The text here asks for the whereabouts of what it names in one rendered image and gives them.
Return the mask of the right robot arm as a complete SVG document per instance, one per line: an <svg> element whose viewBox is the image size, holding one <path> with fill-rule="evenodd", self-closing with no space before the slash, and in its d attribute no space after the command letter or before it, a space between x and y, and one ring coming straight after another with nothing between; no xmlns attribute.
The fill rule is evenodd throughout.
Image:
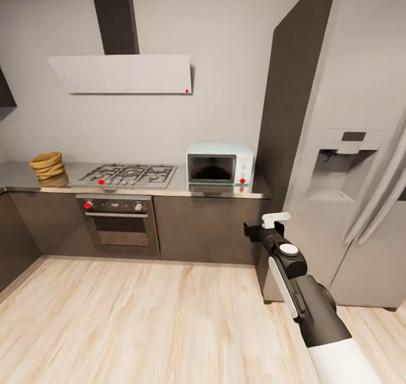
<svg viewBox="0 0 406 384"><path fill-rule="evenodd" d="M306 275L303 254L284 238L280 221L290 217L289 212L264 214L260 226L244 222L244 234L251 242L261 242L269 253L268 265L299 325L320 384L383 384L337 315L330 291Z"/></svg>

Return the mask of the popcorn bag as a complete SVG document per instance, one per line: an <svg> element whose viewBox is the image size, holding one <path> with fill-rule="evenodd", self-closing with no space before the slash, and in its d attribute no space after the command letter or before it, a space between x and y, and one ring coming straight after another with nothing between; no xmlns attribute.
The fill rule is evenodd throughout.
<svg viewBox="0 0 406 384"><path fill-rule="evenodd" d="M55 177L65 172L62 154L60 152L51 152L45 155L37 155L29 162L31 168L37 177L46 179Z"/></svg>

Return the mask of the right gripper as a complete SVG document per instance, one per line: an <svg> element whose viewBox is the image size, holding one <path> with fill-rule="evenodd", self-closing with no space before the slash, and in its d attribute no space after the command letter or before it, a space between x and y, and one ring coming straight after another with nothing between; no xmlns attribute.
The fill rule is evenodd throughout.
<svg viewBox="0 0 406 384"><path fill-rule="evenodd" d="M251 242L261 242L264 247L270 236L280 236L284 238L284 225L281 223L275 223L273 229L265 229L262 225L249 227L245 222L243 225L245 236L249 236Z"/></svg>

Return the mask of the microwave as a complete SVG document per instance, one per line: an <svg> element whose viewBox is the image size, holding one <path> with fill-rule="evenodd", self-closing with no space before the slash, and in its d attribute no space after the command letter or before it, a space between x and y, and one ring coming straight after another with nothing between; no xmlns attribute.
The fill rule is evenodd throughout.
<svg viewBox="0 0 406 384"><path fill-rule="evenodd" d="M250 184L254 152L246 143L196 143L186 152L187 183Z"/></svg>

